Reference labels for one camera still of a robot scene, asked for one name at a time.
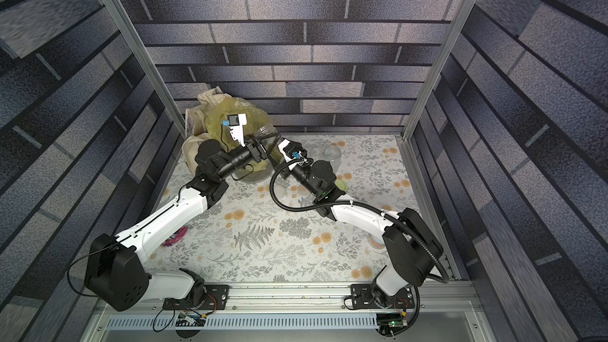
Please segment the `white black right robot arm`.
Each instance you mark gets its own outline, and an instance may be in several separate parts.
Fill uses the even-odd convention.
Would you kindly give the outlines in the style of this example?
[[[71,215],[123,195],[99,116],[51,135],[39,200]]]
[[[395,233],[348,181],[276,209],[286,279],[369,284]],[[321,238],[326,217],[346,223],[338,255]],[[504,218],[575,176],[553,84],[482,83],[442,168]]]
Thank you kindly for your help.
[[[277,177],[287,170],[299,184],[315,195],[306,207],[290,207],[275,193]],[[443,247],[413,209],[392,212],[357,201],[335,185],[336,176],[327,161],[303,158],[284,161],[272,174],[269,190],[274,203],[288,212],[316,211],[334,222],[347,223],[380,238],[389,253],[390,265],[373,279],[378,295],[395,296],[402,288],[420,287],[425,280],[448,283],[449,275],[440,262]]]

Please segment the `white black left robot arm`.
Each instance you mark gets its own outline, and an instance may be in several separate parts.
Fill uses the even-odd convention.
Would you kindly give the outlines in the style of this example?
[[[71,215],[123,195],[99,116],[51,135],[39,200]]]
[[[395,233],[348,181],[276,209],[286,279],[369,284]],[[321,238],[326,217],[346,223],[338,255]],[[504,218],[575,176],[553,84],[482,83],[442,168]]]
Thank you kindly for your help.
[[[175,198],[136,225],[93,241],[85,287],[117,311],[150,299],[165,299],[175,310],[199,307],[207,298],[200,275],[188,269],[147,272],[143,266],[172,234],[220,201],[229,188],[226,179],[235,171],[268,159],[279,136],[275,132],[248,137],[231,151],[216,139],[202,142],[195,157],[195,176]]]

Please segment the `light green jar lid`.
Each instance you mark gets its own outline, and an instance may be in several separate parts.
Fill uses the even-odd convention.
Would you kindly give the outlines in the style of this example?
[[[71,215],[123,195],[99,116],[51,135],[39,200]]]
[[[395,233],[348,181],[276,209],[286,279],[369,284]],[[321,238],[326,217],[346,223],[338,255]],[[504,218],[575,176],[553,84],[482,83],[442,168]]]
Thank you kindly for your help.
[[[343,180],[337,179],[335,181],[335,185],[337,186],[337,188],[339,188],[339,190],[345,193],[348,191],[348,185]]]

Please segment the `clear ribbed glass jar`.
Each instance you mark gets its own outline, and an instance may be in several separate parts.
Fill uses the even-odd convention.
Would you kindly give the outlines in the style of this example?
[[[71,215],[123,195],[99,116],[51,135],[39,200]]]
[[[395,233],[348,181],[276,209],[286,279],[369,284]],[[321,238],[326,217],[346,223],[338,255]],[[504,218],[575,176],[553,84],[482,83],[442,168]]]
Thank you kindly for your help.
[[[333,166],[339,166],[341,160],[341,149],[337,145],[328,145],[323,150],[324,160],[330,162]]]

